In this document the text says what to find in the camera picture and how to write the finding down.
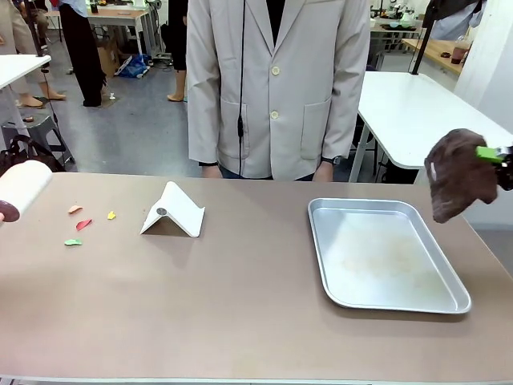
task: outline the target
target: light blue shirt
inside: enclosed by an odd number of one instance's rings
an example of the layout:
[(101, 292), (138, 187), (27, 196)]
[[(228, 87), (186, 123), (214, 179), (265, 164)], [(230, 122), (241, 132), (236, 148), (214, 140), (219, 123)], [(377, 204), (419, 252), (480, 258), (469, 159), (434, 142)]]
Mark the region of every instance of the light blue shirt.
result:
[(434, 24), (431, 38), (434, 40), (456, 41), (460, 36), (465, 36), (469, 26), (476, 28), (481, 23), (487, 2), (483, 2), (483, 8), (480, 12), (475, 14), (474, 10), (476, 6), (477, 2), (470, 4), (457, 14), (438, 20)]
[(62, 4), (67, 4), (70, 6), (77, 14), (83, 18), (87, 17), (86, 0), (59, 0), (59, 5)]

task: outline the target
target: white paper roll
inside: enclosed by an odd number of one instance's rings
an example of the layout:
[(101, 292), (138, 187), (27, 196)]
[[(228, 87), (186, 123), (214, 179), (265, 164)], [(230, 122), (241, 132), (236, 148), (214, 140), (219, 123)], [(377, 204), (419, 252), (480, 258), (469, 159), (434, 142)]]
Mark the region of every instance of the white paper roll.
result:
[(17, 221), (52, 177), (41, 162), (28, 160), (7, 170), (0, 178), (0, 213), (5, 222)]

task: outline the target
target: silver baking tray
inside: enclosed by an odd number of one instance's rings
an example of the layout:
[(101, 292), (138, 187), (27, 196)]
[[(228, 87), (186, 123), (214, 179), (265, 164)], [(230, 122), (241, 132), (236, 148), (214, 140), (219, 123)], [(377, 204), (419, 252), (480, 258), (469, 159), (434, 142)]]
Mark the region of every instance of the silver baking tray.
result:
[(470, 311), (467, 289), (412, 206), (315, 199), (308, 212), (322, 284), (338, 305), (438, 314)]

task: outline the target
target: white triangular object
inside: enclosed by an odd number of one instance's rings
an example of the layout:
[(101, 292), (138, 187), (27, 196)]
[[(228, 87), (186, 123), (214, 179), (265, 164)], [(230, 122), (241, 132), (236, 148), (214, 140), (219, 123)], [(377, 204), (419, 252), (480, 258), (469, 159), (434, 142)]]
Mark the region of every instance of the white triangular object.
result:
[(168, 182), (162, 197), (151, 207), (141, 234), (160, 218), (169, 217), (189, 237), (198, 238), (204, 214), (204, 207), (200, 209), (175, 182)]

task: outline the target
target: brown cloth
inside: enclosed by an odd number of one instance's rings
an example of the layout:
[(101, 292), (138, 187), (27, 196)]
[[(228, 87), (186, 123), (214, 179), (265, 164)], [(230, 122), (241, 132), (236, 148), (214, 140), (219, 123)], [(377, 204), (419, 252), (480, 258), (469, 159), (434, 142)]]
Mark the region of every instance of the brown cloth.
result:
[(431, 186), (433, 218), (446, 223), (480, 199), (497, 199), (495, 167), (476, 155), (484, 138), (464, 128), (444, 136), (431, 150), (425, 166)]

